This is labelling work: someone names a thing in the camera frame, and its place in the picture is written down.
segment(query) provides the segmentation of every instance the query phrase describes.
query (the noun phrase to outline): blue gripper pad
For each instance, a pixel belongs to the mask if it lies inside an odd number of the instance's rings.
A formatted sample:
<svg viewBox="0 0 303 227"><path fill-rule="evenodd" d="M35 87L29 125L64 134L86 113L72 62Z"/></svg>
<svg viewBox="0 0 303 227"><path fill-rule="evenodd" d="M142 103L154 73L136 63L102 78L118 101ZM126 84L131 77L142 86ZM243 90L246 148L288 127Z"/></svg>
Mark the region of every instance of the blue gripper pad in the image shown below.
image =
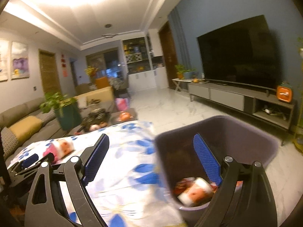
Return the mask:
<svg viewBox="0 0 303 227"><path fill-rule="evenodd" d="M194 136L194 150L196 151L208 178L219 186L222 182L221 166L200 134Z"/></svg>
<svg viewBox="0 0 303 227"><path fill-rule="evenodd" d="M95 179L99 167L109 149L109 137L102 134L93 147L86 148L81 154L82 163L84 162L84 174L82 184L87 186Z"/></svg>
<svg viewBox="0 0 303 227"><path fill-rule="evenodd" d="M37 154L33 154L21 163L21 167L22 169L29 168L33 163L37 162L38 160L39 156Z"/></svg>

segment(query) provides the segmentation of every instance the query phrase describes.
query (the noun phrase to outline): yellow flowers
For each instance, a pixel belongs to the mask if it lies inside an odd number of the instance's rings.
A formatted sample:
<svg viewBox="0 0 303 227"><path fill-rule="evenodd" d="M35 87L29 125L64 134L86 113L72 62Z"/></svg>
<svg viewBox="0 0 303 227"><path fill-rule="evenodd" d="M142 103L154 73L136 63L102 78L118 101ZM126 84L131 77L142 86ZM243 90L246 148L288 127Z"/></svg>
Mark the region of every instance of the yellow flowers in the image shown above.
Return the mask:
<svg viewBox="0 0 303 227"><path fill-rule="evenodd" d="M85 69L85 72L88 76L92 77L92 76L96 75L98 70L99 70L98 68L89 66L87 69Z"/></svg>

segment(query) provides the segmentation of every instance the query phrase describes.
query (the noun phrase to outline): metal pivot screw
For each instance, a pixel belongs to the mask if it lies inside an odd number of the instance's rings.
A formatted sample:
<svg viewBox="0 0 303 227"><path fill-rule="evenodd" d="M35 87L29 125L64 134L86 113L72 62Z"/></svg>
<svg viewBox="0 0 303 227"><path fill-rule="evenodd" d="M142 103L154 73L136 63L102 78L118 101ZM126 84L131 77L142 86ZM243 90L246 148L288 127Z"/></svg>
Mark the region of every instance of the metal pivot screw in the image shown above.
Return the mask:
<svg viewBox="0 0 303 227"><path fill-rule="evenodd" d="M230 157L230 156L226 156L224 159L225 159L226 162L232 162L233 161L232 157Z"/></svg>
<svg viewBox="0 0 303 227"><path fill-rule="evenodd" d="M79 160L78 156L71 157L71 162L76 163Z"/></svg>
<svg viewBox="0 0 303 227"><path fill-rule="evenodd" d="M48 165L48 162L47 162L47 161L41 163L41 166L42 166L42 167L47 167L47 165Z"/></svg>
<svg viewBox="0 0 303 227"><path fill-rule="evenodd" d="M259 161L256 161L256 162L255 162L255 166L256 166L256 167L261 167L261 165L262 165L261 162L259 162Z"/></svg>

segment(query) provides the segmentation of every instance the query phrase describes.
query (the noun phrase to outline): orange chair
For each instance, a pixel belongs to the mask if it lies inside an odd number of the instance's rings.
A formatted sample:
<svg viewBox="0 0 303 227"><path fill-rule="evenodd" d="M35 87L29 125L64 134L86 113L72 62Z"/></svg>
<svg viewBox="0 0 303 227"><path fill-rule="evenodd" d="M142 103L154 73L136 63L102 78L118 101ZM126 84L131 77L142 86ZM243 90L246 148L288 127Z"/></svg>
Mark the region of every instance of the orange chair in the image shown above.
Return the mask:
<svg viewBox="0 0 303 227"><path fill-rule="evenodd" d="M111 86L109 84L109 80L107 79L107 77L102 77L102 78L96 79L95 85L96 85L97 89L103 89L105 87Z"/></svg>

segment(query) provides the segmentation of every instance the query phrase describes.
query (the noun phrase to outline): pink bag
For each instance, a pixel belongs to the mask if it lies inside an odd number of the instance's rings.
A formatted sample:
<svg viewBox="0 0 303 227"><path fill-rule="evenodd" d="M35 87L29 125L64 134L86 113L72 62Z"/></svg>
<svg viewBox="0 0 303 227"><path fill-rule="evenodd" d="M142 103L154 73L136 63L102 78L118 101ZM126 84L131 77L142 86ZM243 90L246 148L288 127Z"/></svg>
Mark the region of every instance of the pink bag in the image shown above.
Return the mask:
<svg viewBox="0 0 303 227"><path fill-rule="evenodd" d="M116 105L119 111L129 109L129 100L127 98L116 98Z"/></svg>

